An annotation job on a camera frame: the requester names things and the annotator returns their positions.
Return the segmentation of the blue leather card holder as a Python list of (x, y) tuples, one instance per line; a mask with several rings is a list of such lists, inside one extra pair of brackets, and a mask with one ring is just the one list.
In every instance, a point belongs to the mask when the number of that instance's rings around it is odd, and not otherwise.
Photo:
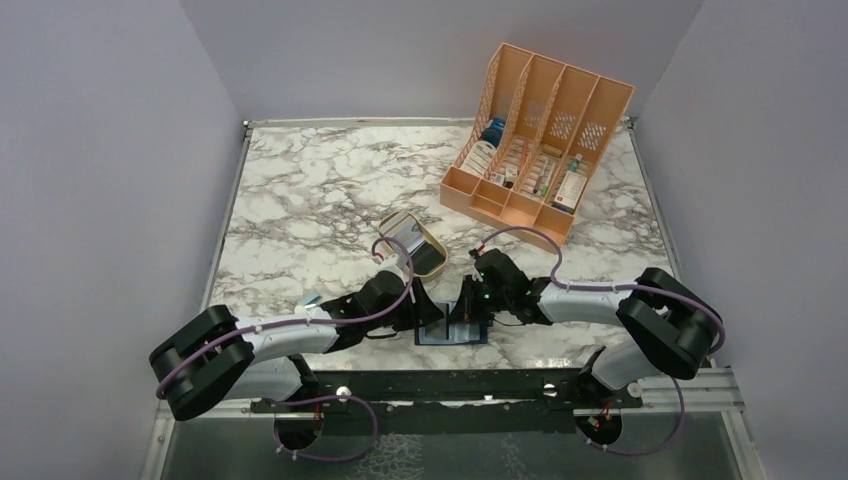
[(416, 346), (460, 346), (484, 345), (488, 343), (488, 325), (472, 323), (451, 323), (448, 315), (454, 309), (455, 302), (436, 302), (441, 317), (415, 331)]

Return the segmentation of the white red box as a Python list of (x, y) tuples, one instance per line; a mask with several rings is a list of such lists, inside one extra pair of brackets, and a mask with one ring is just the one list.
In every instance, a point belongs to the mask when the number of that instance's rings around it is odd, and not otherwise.
[(561, 208), (574, 210), (587, 184), (587, 177), (576, 171), (567, 171), (553, 198)]

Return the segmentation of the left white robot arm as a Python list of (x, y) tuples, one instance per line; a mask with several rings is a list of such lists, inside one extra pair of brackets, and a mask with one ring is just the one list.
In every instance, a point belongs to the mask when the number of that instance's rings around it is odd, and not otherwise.
[(379, 329), (429, 326), (453, 307), (432, 300), (420, 279), (407, 281), (392, 270), (379, 271), (356, 292), (283, 316), (237, 317), (214, 305), (151, 352), (156, 396), (180, 421), (234, 399), (269, 398), (302, 410), (315, 386), (301, 355), (345, 350)]

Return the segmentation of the credit cards in tray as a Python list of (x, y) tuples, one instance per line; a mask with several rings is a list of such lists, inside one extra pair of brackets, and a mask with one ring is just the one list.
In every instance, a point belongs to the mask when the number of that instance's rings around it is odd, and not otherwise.
[(384, 237), (394, 238), (418, 263), (439, 264), (444, 256), (424, 234), (423, 227), (408, 212), (398, 212), (379, 227)]

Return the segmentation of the small items in organizer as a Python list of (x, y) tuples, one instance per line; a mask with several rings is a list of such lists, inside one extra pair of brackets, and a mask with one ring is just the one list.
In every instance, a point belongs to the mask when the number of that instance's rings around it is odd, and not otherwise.
[(507, 189), (514, 187), (515, 181), (519, 176), (519, 167), (513, 164), (505, 163), (498, 170), (493, 171), (488, 180)]

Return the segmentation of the orange desk organizer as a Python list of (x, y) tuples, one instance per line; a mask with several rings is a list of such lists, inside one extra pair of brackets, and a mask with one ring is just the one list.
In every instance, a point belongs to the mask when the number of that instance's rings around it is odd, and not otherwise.
[[(588, 185), (623, 118), (632, 85), (503, 43), (492, 56), (469, 140), (440, 184), (440, 202), (552, 252), (564, 244)], [(503, 138), (484, 177), (460, 164), (489, 120), (506, 120)], [(588, 181), (574, 210), (553, 198), (571, 159)], [(489, 175), (503, 164), (519, 167), (512, 189)]]

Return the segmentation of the blue round container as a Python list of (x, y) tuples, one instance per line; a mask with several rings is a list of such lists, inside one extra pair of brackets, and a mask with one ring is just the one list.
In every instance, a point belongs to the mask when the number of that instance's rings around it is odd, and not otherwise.
[(503, 138), (506, 120), (500, 117), (493, 117), (489, 120), (480, 134), (480, 140), (491, 144), (497, 148)]

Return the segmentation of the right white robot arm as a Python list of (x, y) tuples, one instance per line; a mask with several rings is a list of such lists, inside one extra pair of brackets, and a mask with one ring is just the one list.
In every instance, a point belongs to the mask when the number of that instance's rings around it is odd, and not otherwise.
[(530, 278), (498, 249), (474, 259), (476, 272), (463, 279), (452, 322), (488, 323), (508, 312), (524, 325), (583, 322), (627, 331), (628, 339), (596, 350), (577, 376), (572, 391), (592, 407), (644, 377), (694, 378), (725, 339), (718, 313), (660, 268), (629, 284), (604, 285)]

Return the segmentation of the tan oval tray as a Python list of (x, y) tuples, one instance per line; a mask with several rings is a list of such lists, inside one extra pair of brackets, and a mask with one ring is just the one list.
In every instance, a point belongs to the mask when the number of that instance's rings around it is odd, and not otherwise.
[(399, 241), (411, 254), (415, 276), (423, 283), (434, 281), (448, 264), (446, 248), (411, 212), (398, 210), (377, 225), (381, 237)]

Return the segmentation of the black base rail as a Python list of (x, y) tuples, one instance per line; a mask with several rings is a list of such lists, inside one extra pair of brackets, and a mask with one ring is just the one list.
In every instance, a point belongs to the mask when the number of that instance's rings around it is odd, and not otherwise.
[(319, 406), (254, 401), (285, 432), (380, 434), (567, 433), (578, 416), (601, 412), (580, 392), (577, 368), (319, 371)]

